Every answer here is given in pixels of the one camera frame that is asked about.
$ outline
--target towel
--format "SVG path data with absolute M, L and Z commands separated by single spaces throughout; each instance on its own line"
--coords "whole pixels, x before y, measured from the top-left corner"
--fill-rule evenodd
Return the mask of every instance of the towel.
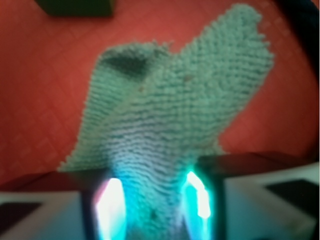
M 180 53 L 131 43 L 98 58 L 77 144 L 58 170 L 109 167 L 123 184 L 127 239 L 178 238 L 188 171 L 223 153 L 219 135 L 273 66 L 261 18 L 236 4 Z

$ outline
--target glowing light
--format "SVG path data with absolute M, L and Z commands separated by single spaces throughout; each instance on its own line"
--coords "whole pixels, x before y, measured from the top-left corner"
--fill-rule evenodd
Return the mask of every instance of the glowing light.
M 208 219 L 211 215 L 209 194 L 200 178 L 192 171 L 186 176 L 187 182 L 196 189 L 198 216 Z
M 126 204 L 122 183 L 111 178 L 102 189 L 95 204 L 101 240 L 125 239 Z
M 182 188 L 182 209 L 191 240 L 213 240 L 215 238 L 213 216 L 213 195 L 207 191 L 200 178 L 192 171 L 186 176 Z

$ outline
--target red surface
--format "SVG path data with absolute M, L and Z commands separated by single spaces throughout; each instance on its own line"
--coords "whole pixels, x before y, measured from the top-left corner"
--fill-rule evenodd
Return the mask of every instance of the red surface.
M 272 0 L 245 0 L 262 15 L 275 65 L 220 136 L 231 153 L 310 153 L 319 133 L 319 89 L 307 57 Z M 0 4 L 0 182 L 54 170 L 79 130 L 90 74 L 107 47 L 174 41 L 179 51 L 234 0 L 117 0 L 112 18 L 47 16 L 33 0 Z

